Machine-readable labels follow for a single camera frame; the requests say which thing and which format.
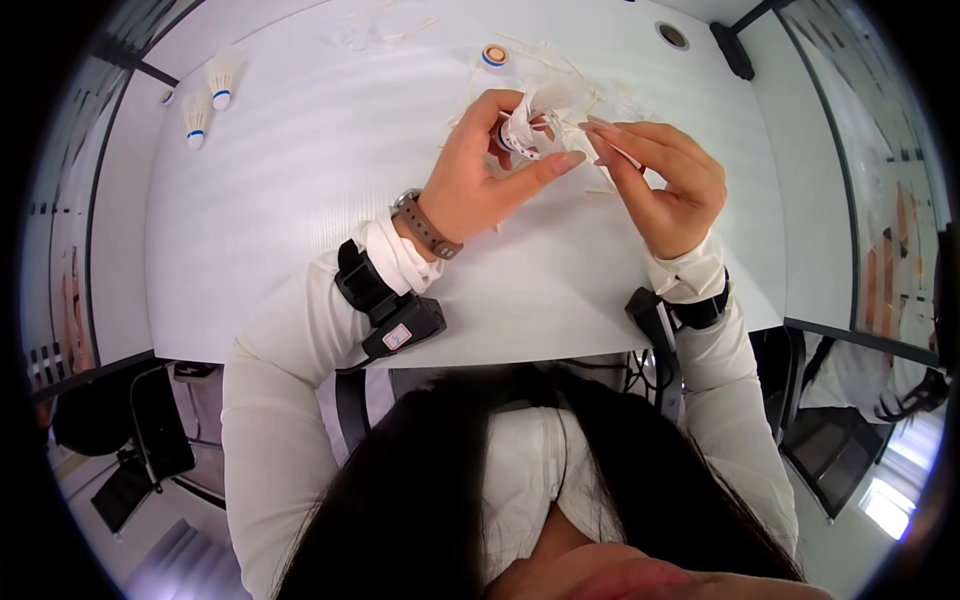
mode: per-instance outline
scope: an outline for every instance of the woman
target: woman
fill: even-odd
[[[852,407],[866,422],[883,425],[933,412],[947,401],[949,384],[936,369],[809,331],[804,337],[802,409]]]
[[[521,98],[485,92],[420,195],[427,219],[452,242],[491,228],[585,159],[547,156],[496,180],[484,156],[504,167],[509,157],[490,133]],[[657,293],[672,302],[720,294],[724,269],[709,235],[726,197],[720,165],[669,126],[591,119],[582,127],[652,254]],[[670,185],[650,190],[612,145]],[[441,273],[443,262],[389,212],[353,239],[398,294],[422,293]],[[254,598],[328,589],[354,597],[827,597],[799,583],[791,558],[793,493],[735,301],[720,323],[677,336],[683,432],[642,398],[569,372],[453,372],[401,398],[337,472],[314,390],[370,325],[339,292],[336,272],[328,255],[277,290],[228,360],[228,520]]]

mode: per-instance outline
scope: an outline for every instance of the label sticker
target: label sticker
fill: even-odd
[[[383,343],[386,344],[390,350],[396,350],[412,337],[414,337],[414,334],[410,333],[410,329],[407,329],[407,327],[401,323],[394,327],[393,331],[383,336]]]

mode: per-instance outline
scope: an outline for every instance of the black hair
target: black hair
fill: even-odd
[[[900,422],[904,419],[913,419],[917,413],[930,412],[939,408],[947,401],[950,386],[947,379],[936,369],[926,368],[924,380],[903,398],[897,398],[897,407],[891,410],[887,403],[880,399],[880,405],[874,409],[878,419],[888,423]]]
[[[696,443],[642,396],[519,365],[450,373],[402,397],[321,494],[277,600],[314,597],[320,581],[365,597],[481,597],[488,422],[517,400],[565,400],[631,546],[690,570],[803,580]]]

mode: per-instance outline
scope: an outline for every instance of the white table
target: white table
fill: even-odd
[[[777,173],[751,85],[727,67],[707,24],[660,5],[425,1],[393,7],[397,46],[361,52],[323,42],[355,9],[329,2],[235,47],[240,82],[213,114],[204,146],[184,142],[179,105],[156,149],[146,226],[146,281],[157,356],[223,362],[256,305],[293,271],[335,249],[362,219],[422,186],[463,109],[472,62],[497,32],[546,41],[588,77],[616,78],[726,168],[729,198],[715,230],[750,329],[781,323],[783,221]],[[668,21],[680,52],[655,33]],[[185,77],[182,95],[204,85]],[[552,184],[472,240],[428,296],[448,328],[377,363],[419,367],[541,360],[648,347],[623,305],[648,284],[642,241],[590,165]]]

